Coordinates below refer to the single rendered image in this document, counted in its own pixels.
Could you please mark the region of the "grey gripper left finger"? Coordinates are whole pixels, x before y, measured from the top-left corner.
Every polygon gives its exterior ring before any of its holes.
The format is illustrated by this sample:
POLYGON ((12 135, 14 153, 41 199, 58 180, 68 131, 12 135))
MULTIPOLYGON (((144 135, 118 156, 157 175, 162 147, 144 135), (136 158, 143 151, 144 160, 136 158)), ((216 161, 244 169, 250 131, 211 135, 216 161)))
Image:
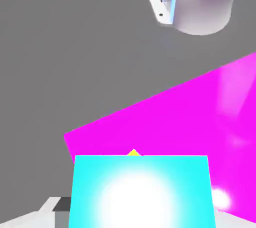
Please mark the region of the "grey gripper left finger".
POLYGON ((71 197, 49 197, 38 211, 0 224, 0 228, 69 228, 71 197))

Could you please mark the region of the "large magenta box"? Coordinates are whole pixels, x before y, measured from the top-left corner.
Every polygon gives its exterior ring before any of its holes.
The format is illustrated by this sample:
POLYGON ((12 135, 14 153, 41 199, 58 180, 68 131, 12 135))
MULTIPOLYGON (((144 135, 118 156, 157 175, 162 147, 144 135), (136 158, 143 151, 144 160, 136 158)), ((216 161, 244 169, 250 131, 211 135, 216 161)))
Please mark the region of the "large magenta box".
POLYGON ((228 212, 256 223, 256 52, 64 135, 82 154, 206 155, 228 212))

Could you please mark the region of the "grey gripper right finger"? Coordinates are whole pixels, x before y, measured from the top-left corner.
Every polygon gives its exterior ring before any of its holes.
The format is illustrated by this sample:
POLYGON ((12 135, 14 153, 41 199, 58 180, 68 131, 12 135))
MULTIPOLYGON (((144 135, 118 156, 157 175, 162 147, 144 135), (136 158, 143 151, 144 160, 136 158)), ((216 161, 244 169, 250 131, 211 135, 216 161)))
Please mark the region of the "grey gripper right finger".
POLYGON ((232 215, 223 209, 214 209, 216 228, 256 228, 256 223, 232 215))

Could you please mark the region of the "small cyan cube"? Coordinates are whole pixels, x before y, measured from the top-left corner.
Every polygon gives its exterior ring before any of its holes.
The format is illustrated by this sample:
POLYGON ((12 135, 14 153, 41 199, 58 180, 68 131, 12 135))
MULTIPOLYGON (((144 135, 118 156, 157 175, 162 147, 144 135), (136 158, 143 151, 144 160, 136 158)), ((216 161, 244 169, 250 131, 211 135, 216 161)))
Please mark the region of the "small cyan cube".
POLYGON ((76 156, 68 228, 216 228, 207 157, 76 156))

